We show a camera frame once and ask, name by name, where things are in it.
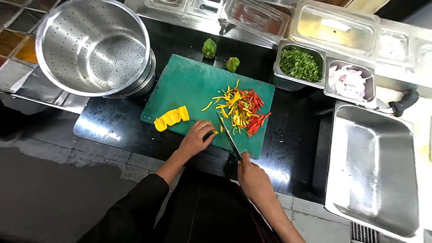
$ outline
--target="knife handle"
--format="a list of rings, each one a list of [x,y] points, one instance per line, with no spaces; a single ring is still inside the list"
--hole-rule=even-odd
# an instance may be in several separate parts
[[[400,101],[392,101],[389,102],[389,106],[394,110],[394,116],[400,117],[403,114],[403,111],[417,102],[419,100],[419,92],[415,90],[410,90],[406,92]]]

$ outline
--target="hand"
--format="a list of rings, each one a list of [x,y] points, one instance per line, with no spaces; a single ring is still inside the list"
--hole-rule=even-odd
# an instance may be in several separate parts
[[[247,152],[241,154],[241,160],[237,167],[238,182],[246,196],[260,210],[274,203],[278,204],[270,178],[265,171],[251,162]]]
[[[196,121],[181,142],[178,148],[179,153],[184,155],[188,160],[206,149],[213,141],[215,135],[211,134],[205,141],[203,141],[203,137],[211,130],[215,130],[211,122]]]

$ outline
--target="green cutting board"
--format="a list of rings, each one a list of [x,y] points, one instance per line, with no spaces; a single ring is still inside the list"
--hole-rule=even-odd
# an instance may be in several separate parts
[[[191,120],[211,121],[220,131],[220,124],[216,116],[216,105],[212,104],[207,110],[204,109],[216,96],[223,96],[218,91],[227,90],[228,85],[233,88],[239,79],[238,89],[254,89],[258,96],[265,102],[260,114],[267,114],[270,111],[274,94],[274,85],[251,79],[242,75],[216,68],[189,58],[172,55],[159,78],[156,87],[141,114],[141,120],[153,124],[167,111],[186,106]],[[246,133],[235,133],[232,136],[234,143],[241,152],[247,151],[251,158],[258,159],[263,146],[264,134],[266,132],[267,120],[257,133],[249,138]],[[231,122],[224,119],[225,125],[230,129]],[[187,131],[194,124],[193,121],[181,121],[173,126],[168,126],[168,130],[186,135]],[[214,145],[232,151],[228,139],[224,134],[219,133],[215,136]]]

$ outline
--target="drain grate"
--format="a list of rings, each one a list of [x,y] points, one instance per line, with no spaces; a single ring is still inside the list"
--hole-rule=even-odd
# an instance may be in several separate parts
[[[360,224],[350,222],[351,243],[378,243],[378,232]]]

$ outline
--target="green pepper strip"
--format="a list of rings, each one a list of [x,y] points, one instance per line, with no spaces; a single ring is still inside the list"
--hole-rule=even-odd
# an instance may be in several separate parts
[[[246,131],[244,128],[240,128],[240,129],[243,130],[249,136],[248,131]]]

